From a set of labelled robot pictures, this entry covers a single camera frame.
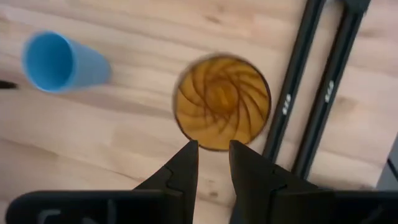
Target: wooden surface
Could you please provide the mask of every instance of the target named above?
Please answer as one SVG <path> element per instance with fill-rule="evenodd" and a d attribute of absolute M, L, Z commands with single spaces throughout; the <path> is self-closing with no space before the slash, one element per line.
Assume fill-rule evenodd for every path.
<path fill-rule="evenodd" d="M 186 142 L 172 116 L 180 72 L 213 52 L 250 60 L 274 109 L 304 0 L 0 0 L 0 210 L 38 189 L 132 189 Z M 398 127 L 398 2 L 373 0 L 354 44 L 310 180 L 372 187 Z M 341 7 L 329 3 L 278 164 L 289 168 L 322 74 Z M 24 41 L 61 32 L 104 54 L 111 82 L 51 95 L 21 72 Z M 271 122 L 250 145 L 260 152 Z M 195 223 L 227 223 L 234 192 L 226 153 L 200 151 Z"/>

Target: wood grain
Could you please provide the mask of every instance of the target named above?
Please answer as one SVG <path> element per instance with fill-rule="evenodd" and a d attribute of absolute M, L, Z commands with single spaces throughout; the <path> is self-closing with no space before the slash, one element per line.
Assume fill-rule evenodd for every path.
<path fill-rule="evenodd" d="M 186 142 L 172 116 L 180 73 L 228 52 L 248 59 L 278 99 L 305 0 L 0 0 L 0 209 L 37 189 L 132 189 Z M 398 2 L 364 18 L 310 180 L 374 187 L 398 130 Z M 277 163 L 294 159 L 340 18 L 328 3 Z M 107 85 L 64 95 L 34 89 L 20 66 L 38 30 L 61 32 L 105 55 Z M 250 145 L 260 152 L 271 122 Z M 234 192 L 225 153 L 200 151 L 195 223 L 227 223 Z"/>

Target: black rod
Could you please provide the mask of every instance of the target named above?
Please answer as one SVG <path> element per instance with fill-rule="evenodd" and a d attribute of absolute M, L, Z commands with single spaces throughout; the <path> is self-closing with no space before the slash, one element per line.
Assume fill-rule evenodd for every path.
<path fill-rule="evenodd" d="M 275 163 L 325 0 L 308 0 L 262 155 Z"/>
<path fill-rule="evenodd" d="M 300 178 L 306 179 L 309 175 L 331 106 L 361 24 L 363 13 L 363 11 L 353 10 L 349 5 L 343 11 L 338 32 L 293 164 L 292 173 Z"/>

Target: amber glass bowl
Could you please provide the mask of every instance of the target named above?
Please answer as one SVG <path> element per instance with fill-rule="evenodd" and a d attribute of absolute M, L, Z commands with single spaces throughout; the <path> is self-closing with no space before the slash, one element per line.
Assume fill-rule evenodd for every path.
<path fill-rule="evenodd" d="M 205 149 L 227 151 L 232 139 L 251 142 L 271 109 L 258 69 L 233 55 L 212 55 L 189 66 L 174 94 L 174 116 L 187 138 Z"/>

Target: blue plastic cup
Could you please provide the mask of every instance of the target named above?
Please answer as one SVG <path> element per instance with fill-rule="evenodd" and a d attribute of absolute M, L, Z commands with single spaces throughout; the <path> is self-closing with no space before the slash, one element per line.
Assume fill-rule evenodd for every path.
<path fill-rule="evenodd" d="M 106 83 L 111 67 L 97 51 L 54 32 L 27 41 L 22 66 L 40 90 L 62 93 Z"/>

